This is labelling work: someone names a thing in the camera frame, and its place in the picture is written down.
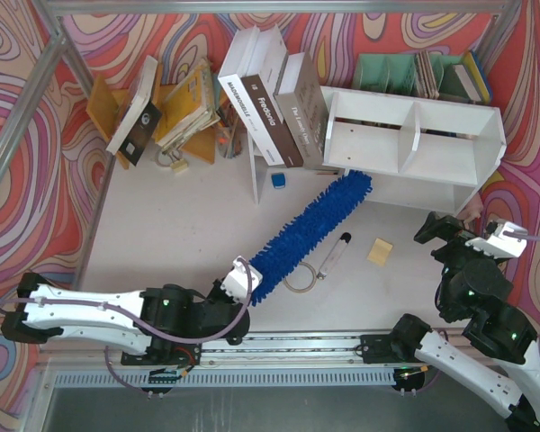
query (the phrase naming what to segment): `marker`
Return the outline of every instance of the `marker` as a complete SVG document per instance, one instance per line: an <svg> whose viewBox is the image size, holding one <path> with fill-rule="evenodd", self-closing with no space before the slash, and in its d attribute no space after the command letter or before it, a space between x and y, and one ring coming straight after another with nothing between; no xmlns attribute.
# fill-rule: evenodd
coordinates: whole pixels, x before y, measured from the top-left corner
<svg viewBox="0 0 540 432"><path fill-rule="evenodd" d="M318 271L318 277L320 280L324 279L328 273L332 271L332 268L336 265L340 257L342 256L342 252L344 252L344 249L346 249L346 246L348 246L348 243L350 243L350 239L352 236L349 232L345 232L340 236L340 240L336 242L336 245L330 250L330 253L320 266L320 269Z"/></svg>

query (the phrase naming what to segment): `psychedelic wallpaper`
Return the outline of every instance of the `psychedelic wallpaper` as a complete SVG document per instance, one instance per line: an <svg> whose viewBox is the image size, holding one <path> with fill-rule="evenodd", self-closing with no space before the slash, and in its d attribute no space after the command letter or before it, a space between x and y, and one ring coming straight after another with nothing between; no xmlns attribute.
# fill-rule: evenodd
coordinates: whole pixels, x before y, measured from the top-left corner
<svg viewBox="0 0 540 432"><path fill-rule="evenodd" d="M25 1L0 1L0 129L48 39L37 20ZM30 269L71 285L108 160L60 64L0 185L0 297ZM0 333L0 431L19 425L37 354Z"/></svg>
<svg viewBox="0 0 540 432"><path fill-rule="evenodd" d="M476 46L487 14L274 13L66 16L71 37L95 75L126 87L148 54L165 63L163 84L198 59L215 68L237 29L277 23L290 52L309 50L322 84L349 85L361 52L429 49L460 54ZM509 149L484 190L486 218L508 217L540 233L540 2L525 0L496 61L489 62L495 104ZM23 0L0 0L0 126L47 39ZM58 68L0 189L0 295L27 269L71 285L107 156L84 112L86 101ZM540 320L540 244L508 266L512 301ZM33 346L0 337L0 430L16 428Z"/></svg>

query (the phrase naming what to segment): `table surface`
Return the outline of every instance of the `table surface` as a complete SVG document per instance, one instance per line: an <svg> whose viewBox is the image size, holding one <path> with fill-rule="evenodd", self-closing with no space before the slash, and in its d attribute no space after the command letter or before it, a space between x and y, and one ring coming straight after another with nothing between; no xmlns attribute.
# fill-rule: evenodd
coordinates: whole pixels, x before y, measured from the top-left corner
<svg viewBox="0 0 540 432"><path fill-rule="evenodd" d="M248 154L232 160L217 155L213 166L189 158L190 167L174 174L154 163L157 149L147 148L129 170L116 164L82 291L119 293L179 284L207 293L236 256L255 255L335 179L284 169L286 187L275 190L267 178L255 205ZM304 294L276 286L250 308L250 329L391 329L405 312L450 327L434 306L442 267L430 251L441 242L422 246L412 240L427 214L366 200L305 259L318 269L341 233L350 232L352 241L331 274ZM376 238L393 244L384 267L366 259ZM306 279L297 269L289 281L304 284Z"/></svg>

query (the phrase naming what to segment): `brown book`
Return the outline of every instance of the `brown book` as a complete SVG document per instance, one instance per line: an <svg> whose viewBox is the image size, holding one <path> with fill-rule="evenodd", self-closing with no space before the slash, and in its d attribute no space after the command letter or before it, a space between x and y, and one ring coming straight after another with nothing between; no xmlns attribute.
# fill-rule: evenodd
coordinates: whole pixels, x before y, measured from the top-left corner
<svg viewBox="0 0 540 432"><path fill-rule="evenodd" d="M301 152L304 166L321 168L329 112L318 72L308 53L288 57L276 101Z"/></svg>
<svg viewBox="0 0 540 432"><path fill-rule="evenodd" d="M284 123L284 118L280 120L282 116L276 111L262 78L259 75L245 76L242 78L242 84L254 103L256 111L262 117L262 122L286 167L302 167L304 164L302 155L294 143L288 126Z"/></svg>

